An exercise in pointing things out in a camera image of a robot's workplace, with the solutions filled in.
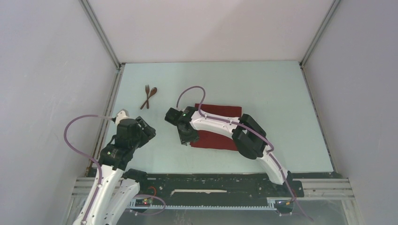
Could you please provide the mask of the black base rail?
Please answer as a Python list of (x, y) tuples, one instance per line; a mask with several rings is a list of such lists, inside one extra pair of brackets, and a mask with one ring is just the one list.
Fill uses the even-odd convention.
[(271, 200), (303, 197), (302, 183), (288, 176), (276, 185), (267, 174), (148, 174), (139, 194), (161, 198), (168, 207), (271, 207)]

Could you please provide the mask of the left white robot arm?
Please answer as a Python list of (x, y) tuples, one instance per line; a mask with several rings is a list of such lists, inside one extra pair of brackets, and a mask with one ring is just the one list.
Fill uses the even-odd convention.
[(146, 173), (126, 168), (134, 152), (156, 136), (156, 130), (142, 117), (112, 120), (116, 133), (100, 152), (94, 184), (75, 225), (115, 225), (132, 198), (148, 191)]

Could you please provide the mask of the aluminium frame post left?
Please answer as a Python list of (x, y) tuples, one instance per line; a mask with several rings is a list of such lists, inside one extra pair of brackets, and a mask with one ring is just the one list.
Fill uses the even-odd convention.
[(96, 16), (96, 13), (91, 6), (90, 2), (88, 0), (79, 0), (79, 3), (81, 4), (88, 20), (92, 24), (92, 27), (94, 28), (94, 31), (96, 32), (97, 36), (99, 37), (100, 42), (104, 46), (106, 52), (108, 53), (109, 57), (111, 58), (111, 61), (115, 65), (116, 69), (120, 70), (121, 67), (121, 62), (116, 56), (116, 53), (104, 31), (102, 28), (100, 21), (98, 17)]

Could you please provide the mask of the brown wooden spoon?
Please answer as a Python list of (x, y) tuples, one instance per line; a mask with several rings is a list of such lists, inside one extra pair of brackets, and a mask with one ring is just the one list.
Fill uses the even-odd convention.
[[(157, 93), (157, 90), (158, 90), (157, 87), (154, 87), (154, 88), (150, 89), (149, 99)], [(141, 105), (140, 110), (142, 110), (144, 107), (146, 107), (145, 106), (145, 102)]]

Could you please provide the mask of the aluminium frame post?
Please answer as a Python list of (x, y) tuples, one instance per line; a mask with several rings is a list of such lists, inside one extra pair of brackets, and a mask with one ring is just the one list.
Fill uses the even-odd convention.
[(316, 46), (318, 45), (323, 33), (325, 32), (327, 26), (329, 25), (330, 21), (332, 20), (334, 14), (336, 13), (339, 5), (341, 4), (342, 0), (333, 0), (332, 4), (330, 5), (328, 11), (326, 12), (325, 17), (323, 18), (318, 30), (315, 33), (309, 47), (307, 48), (302, 60), (300, 61), (301, 68), (304, 68), (310, 59), (313, 51), (315, 50)]
[(100, 21), (98, 17), (96, 16), (96, 13), (91, 6), (90, 2), (88, 0), (79, 0), (79, 3), (81, 4), (88, 20), (92, 24), (92, 27), (94, 28), (94, 31), (96, 32), (97, 36), (99, 37), (100, 42), (104, 46), (106, 52), (108, 53), (109, 57), (111, 58), (111, 61), (115, 65), (116, 69), (120, 70), (121, 67), (121, 62), (116, 56), (116, 53), (104, 31), (102, 28)]

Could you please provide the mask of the brown wooden fork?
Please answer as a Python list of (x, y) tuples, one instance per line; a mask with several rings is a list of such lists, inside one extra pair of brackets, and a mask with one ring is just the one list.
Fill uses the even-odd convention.
[(146, 106), (147, 109), (149, 109), (149, 103), (148, 103), (149, 95), (150, 95), (150, 87), (149, 87), (149, 85), (145, 86), (145, 92), (146, 92), (145, 106)]

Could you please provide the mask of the aluminium extrusion rail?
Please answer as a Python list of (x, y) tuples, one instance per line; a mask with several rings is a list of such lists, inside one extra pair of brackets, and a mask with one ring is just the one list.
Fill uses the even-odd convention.
[(348, 179), (299, 179), (303, 200), (352, 200), (354, 193)]

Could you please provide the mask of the aluminium frame post right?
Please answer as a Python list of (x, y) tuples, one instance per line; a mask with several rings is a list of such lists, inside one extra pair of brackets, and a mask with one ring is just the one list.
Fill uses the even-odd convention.
[(333, 0), (332, 4), (330, 5), (328, 11), (326, 12), (325, 17), (323, 18), (318, 30), (315, 33), (309, 47), (307, 48), (302, 60), (300, 61), (301, 68), (304, 68), (310, 59), (313, 51), (315, 50), (316, 46), (318, 45), (323, 33), (325, 32), (327, 26), (329, 25), (330, 21), (332, 20), (334, 14), (336, 13), (339, 5), (341, 4), (342, 0)]

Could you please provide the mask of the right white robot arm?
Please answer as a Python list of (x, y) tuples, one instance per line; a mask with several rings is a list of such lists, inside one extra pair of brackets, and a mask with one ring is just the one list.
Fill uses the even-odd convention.
[(292, 185), (287, 179), (289, 171), (276, 159), (274, 146), (266, 138), (266, 132), (250, 115), (225, 117), (189, 106), (182, 111), (170, 108), (165, 121), (177, 127), (182, 145), (198, 142), (200, 131), (232, 140), (243, 157), (259, 161), (277, 195), (285, 196), (291, 191)]

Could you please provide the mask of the red cloth napkin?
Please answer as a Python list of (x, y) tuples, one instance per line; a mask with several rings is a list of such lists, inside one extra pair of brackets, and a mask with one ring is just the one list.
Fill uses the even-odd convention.
[(232, 139), (233, 129), (242, 116), (242, 107), (225, 105), (201, 106), (201, 112), (195, 112), (190, 121), (190, 125), (198, 132), (199, 139), (191, 142), (194, 148), (231, 150), (237, 151), (237, 147)]

